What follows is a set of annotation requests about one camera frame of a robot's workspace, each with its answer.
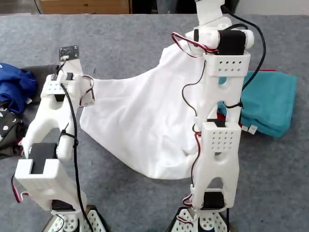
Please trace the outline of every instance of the perforated bracket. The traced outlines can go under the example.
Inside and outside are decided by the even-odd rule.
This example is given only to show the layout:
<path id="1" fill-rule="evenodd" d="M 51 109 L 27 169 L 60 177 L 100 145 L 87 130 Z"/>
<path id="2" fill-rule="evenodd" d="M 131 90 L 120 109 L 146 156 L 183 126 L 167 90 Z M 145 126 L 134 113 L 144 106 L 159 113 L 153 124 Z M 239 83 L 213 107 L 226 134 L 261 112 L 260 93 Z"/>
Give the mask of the perforated bracket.
<path id="1" fill-rule="evenodd" d="M 226 127 L 217 127 L 214 122 L 203 124 L 204 146 L 212 152 L 237 151 L 241 128 L 237 123 L 225 123 Z"/>
<path id="2" fill-rule="evenodd" d="M 251 55 L 245 51 L 243 56 L 209 56 L 206 73 L 211 76 L 246 76 Z"/>
<path id="3" fill-rule="evenodd" d="M 62 217 L 65 221 L 65 224 L 62 226 L 62 219 L 60 218 L 55 218 L 54 223 L 51 225 L 51 227 L 49 228 L 48 232 L 75 232 L 75 231 L 79 231 L 79 232 L 90 232 L 90 228 L 86 222 L 86 220 L 84 219 L 82 223 L 79 223 L 79 228 L 76 228 L 77 225 L 77 221 L 74 220 L 74 217 L 71 217 L 70 215 L 59 215 L 60 217 Z M 108 232 L 108 230 L 104 227 L 104 223 L 101 221 L 98 213 L 96 212 L 96 210 L 90 210 L 88 215 L 87 215 L 92 229 L 95 232 Z"/>
<path id="4" fill-rule="evenodd" d="M 188 208 L 180 208 L 176 216 L 193 221 Z M 183 223 L 174 217 L 172 223 L 166 232 L 227 232 L 227 225 L 221 214 L 214 212 L 206 212 L 192 223 Z"/>

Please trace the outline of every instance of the red wire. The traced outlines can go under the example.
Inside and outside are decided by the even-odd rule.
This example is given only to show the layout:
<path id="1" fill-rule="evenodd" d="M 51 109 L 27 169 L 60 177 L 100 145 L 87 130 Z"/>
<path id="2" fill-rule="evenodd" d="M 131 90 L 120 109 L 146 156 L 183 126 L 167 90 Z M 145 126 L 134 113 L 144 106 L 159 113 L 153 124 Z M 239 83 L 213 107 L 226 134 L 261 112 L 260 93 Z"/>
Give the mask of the red wire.
<path id="1" fill-rule="evenodd" d="M 181 222 L 184 223 L 184 224 L 190 224 L 190 225 L 193 226 L 193 222 L 188 221 L 187 219 L 184 219 L 184 218 L 181 217 L 181 216 L 176 216 L 176 219 L 177 219 L 178 221 L 181 221 Z"/>
<path id="2" fill-rule="evenodd" d="M 191 203 L 186 203 L 186 201 L 189 200 L 191 197 L 192 197 L 192 194 L 190 194 L 189 196 L 183 198 L 183 204 L 184 204 L 185 206 L 192 207 L 192 204 L 191 204 Z"/>
<path id="3" fill-rule="evenodd" d="M 190 43 L 190 44 L 193 44 L 193 45 L 195 45 L 195 46 L 198 46 L 198 47 L 202 48 L 203 50 L 205 50 L 206 52 L 210 52 L 210 53 L 215 53 L 215 52 L 217 52 L 216 49 L 210 49 L 210 48 L 208 48 L 207 46 L 205 46 L 205 45 L 203 45 L 203 44 L 201 44 L 201 43 L 199 43 L 199 42 L 190 40 L 190 39 L 188 39 L 188 38 L 186 38 L 186 37 L 184 37 L 184 36 L 182 36 L 182 35 L 180 35 L 180 34 L 178 34 L 178 33 L 176 33 L 176 32 L 172 32 L 171 36 L 172 36 L 173 41 L 177 44 L 177 46 L 178 46 L 183 52 L 185 52 L 185 51 L 184 51 L 184 49 L 180 46 L 179 41 L 176 39 L 176 37 L 179 38 L 179 39 L 185 40 L 185 41 L 187 41 L 187 42 Z M 186 53 L 187 55 L 193 57 L 193 58 L 197 58 L 197 57 L 195 57 L 195 56 L 193 56 L 193 55 L 191 55 L 191 54 L 189 54 L 189 53 L 187 53 L 187 52 L 185 52 L 185 53 Z"/>

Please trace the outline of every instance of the robotic arm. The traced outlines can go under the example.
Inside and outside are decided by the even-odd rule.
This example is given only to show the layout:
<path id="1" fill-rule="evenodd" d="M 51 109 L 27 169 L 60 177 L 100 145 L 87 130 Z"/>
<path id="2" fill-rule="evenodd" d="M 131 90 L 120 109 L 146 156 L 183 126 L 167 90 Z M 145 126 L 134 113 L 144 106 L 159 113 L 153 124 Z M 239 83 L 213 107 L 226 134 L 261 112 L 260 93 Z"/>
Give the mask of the robotic arm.
<path id="1" fill-rule="evenodd" d="M 204 91 L 195 118 L 199 149 L 192 167 L 191 194 L 183 199 L 187 207 L 178 210 L 169 232 L 229 232 L 228 212 L 234 205 L 239 175 L 240 97 L 251 57 L 247 49 L 253 46 L 254 35 L 247 28 L 236 29 L 223 17 L 224 3 L 196 0 L 199 26 L 186 34 L 189 55 L 205 60 Z M 220 77 L 226 77 L 223 84 Z M 226 107 L 225 120 L 217 118 L 218 102 Z M 218 179 L 222 185 L 212 188 Z M 225 210 L 227 220 L 221 214 Z"/>
<path id="2" fill-rule="evenodd" d="M 77 109 L 94 103 L 94 80 L 83 75 L 77 46 L 61 48 L 60 61 L 58 72 L 46 78 L 37 114 L 22 141 L 26 159 L 18 161 L 15 178 L 43 210 L 63 219 L 62 226 L 55 222 L 49 231 L 89 231 L 90 221 L 95 220 L 90 231 L 105 232 L 96 210 L 85 217 L 86 194 L 79 189 L 78 178 L 76 183 L 72 181 L 62 165 L 78 143 Z M 59 143 L 42 143 L 53 128 L 60 130 Z"/>

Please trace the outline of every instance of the dark fabric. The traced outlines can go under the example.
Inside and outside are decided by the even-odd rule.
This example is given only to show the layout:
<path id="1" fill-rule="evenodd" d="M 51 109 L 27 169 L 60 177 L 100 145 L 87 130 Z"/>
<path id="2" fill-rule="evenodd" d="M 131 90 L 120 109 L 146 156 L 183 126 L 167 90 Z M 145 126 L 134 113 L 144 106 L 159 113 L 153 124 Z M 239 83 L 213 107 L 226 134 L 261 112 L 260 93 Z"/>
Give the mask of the dark fabric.
<path id="1" fill-rule="evenodd" d="M 0 108 L 0 159 L 20 155 L 18 145 L 25 136 L 26 126 L 13 112 Z"/>

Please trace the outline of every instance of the white bracket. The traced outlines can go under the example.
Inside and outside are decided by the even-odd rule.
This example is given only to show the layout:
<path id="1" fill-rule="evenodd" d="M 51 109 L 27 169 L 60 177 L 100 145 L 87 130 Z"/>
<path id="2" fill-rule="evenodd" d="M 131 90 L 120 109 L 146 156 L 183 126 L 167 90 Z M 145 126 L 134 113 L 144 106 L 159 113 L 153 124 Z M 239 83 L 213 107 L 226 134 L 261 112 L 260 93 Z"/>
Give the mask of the white bracket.
<path id="1" fill-rule="evenodd" d="M 70 219 L 70 215 L 59 216 L 64 218 L 65 224 L 63 225 L 63 227 L 63 221 L 60 218 L 55 218 L 54 223 L 51 225 L 48 232 L 55 232 L 60 230 L 60 228 L 62 229 L 59 232 L 74 232 L 76 229 L 75 226 L 77 224 L 77 221 L 74 219 Z M 107 232 L 96 210 L 90 210 L 87 217 L 91 223 L 94 232 Z M 85 219 L 80 222 L 79 232 L 91 232 Z"/>
<path id="2" fill-rule="evenodd" d="M 182 209 L 178 215 L 186 220 L 193 220 L 188 209 Z M 205 214 L 200 217 L 199 223 L 201 228 L 205 231 L 227 232 L 227 225 L 219 213 L 205 212 Z M 192 224 L 175 220 L 171 229 L 167 232 L 198 232 L 198 220 L 194 221 Z"/>
<path id="3" fill-rule="evenodd" d="M 58 159 L 47 159 L 43 174 L 31 174 L 32 165 L 32 159 L 21 159 L 15 171 L 15 178 L 27 190 L 29 197 L 46 211 L 51 210 L 52 200 L 61 200 L 72 205 L 74 213 L 78 214 L 81 209 L 76 184 L 69 178 L 61 162 Z M 87 205 L 83 191 L 81 197 L 83 205 Z"/>

